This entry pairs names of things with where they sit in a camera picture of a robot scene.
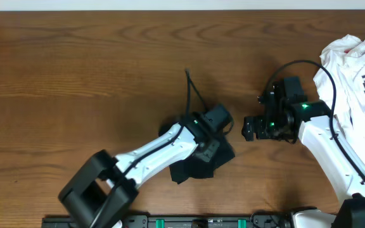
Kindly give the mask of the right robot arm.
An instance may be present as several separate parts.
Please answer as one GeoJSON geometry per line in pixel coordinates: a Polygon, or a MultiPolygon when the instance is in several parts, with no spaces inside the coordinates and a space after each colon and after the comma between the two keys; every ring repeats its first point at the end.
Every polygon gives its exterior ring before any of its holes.
{"type": "Polygon", "coordinates": [[[244,138],[300,141],[324,171],[340,204],[335,215],[314,207],[293,210],[280,227],[365,227],[365,164],[335,127],[326,103],[309,102],[299,85],[275,85],[258,100],[264,114],[244,118],[244,138]]]}

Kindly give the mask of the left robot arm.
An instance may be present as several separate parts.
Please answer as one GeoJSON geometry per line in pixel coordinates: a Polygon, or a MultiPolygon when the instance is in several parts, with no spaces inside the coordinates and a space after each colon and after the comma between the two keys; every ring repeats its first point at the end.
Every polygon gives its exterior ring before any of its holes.
{"type": "Polygon", "coordinates": [[[58,199],[78,227],[114,227],[148,179],[187,159],[226,125],[208,115],[189,116],[128,153],[110,156],[101,150],[83,164],[58,199]]]}

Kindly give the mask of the black polo shirt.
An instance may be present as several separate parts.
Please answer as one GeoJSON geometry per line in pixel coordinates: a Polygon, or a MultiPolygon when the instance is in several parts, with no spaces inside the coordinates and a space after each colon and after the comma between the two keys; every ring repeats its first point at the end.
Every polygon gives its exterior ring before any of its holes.
{"type": "Polygon", "coordinates": [[[203,162],[195,158],[195,151],[187,158],[177,161],[170,165],[171,179],[180,184],[189,178],[193,179],[208,179],[214,176],[214,170],[229,162],[234,158],[232,146],[226,139],[224,129],[219,132],[212,132],[207,124],[201,120],[192,120],[186,122],[185,126],[194,135],[194,137],[211,136],[220,134],[222,136],[221,145],[219,146],[216,155],[210,162],[203,162]]]}

